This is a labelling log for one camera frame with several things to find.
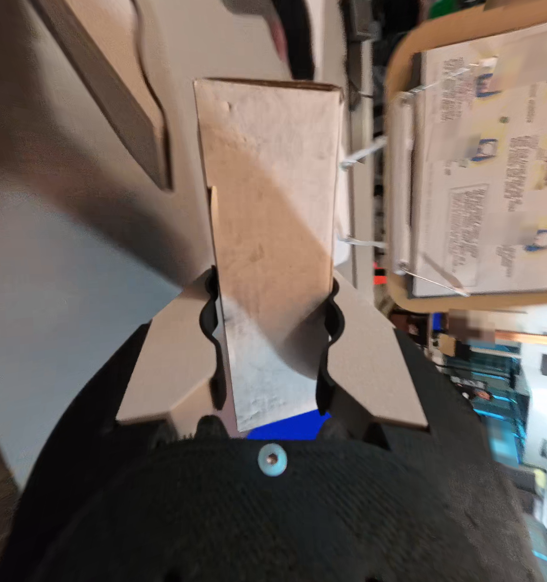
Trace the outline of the blue plastic bin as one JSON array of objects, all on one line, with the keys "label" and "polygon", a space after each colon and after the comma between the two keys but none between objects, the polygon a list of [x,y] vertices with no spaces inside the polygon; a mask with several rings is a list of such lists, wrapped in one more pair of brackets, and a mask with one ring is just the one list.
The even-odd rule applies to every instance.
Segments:
[{"label": "blue plastic bin", "polygon": [[329,413],[308,411],[284,420],[259,426],[247,434],[248,440],[315,440]]}]

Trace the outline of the printed instruction sheet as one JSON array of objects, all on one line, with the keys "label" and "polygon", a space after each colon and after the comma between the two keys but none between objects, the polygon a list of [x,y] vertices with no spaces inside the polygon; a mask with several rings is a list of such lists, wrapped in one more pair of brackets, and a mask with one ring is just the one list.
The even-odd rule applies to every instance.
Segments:
[{"label": "printed instruction sheet", "polygon": [[420,56],[412,294],[547,291],[547,23]]}]

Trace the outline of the white cardboard mailer box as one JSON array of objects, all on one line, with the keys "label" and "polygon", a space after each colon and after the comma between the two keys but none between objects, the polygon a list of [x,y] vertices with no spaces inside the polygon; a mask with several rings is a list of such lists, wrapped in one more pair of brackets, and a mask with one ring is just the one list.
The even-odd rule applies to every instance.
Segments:
[{"label": "white cardboard mailer box", "polygon": [[237,429],[315,409],[334,283],[343,90],[194,81]]}]

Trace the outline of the white and wooden document stand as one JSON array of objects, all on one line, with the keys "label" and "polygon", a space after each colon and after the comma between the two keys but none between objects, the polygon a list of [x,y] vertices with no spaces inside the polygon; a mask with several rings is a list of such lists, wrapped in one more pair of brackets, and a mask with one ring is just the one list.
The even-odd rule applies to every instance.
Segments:
[{"label": "white and wooden document stand", "polygon": [[487,1],[486,4],[425,20],[396,45],[386,67],[384,132],[371,146],[347,157],[343,166],[382,151],[386,219],[387,282],[391,295],[411,311],[494,310],[547,303],[547,291],[417,297],[411,267],[415,98],[421,90],[420,53],[459,42],[509,33],[547,23],[547,1]]}]

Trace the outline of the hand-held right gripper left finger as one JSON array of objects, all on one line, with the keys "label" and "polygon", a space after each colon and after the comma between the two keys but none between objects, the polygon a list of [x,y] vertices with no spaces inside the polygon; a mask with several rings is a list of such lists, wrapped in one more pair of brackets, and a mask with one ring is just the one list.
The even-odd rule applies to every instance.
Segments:
[{"label": "hand-held right gripper left finger", "polygon": [[116,420],[196,426],[216,415],[228,425],[222,318],[213,266],[151,320]]}]

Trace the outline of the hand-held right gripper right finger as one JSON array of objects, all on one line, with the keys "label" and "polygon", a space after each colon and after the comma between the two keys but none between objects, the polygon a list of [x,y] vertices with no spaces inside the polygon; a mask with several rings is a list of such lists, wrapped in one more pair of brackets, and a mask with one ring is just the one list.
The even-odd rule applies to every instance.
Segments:
[{"label": "hand-held right gripper right finger", "polygon": [[426,430],[393,324],[338,272],[323,312],[328,342],[315,393],[320,415],[340,419],[348,431],[366,431],[375,423]]}]

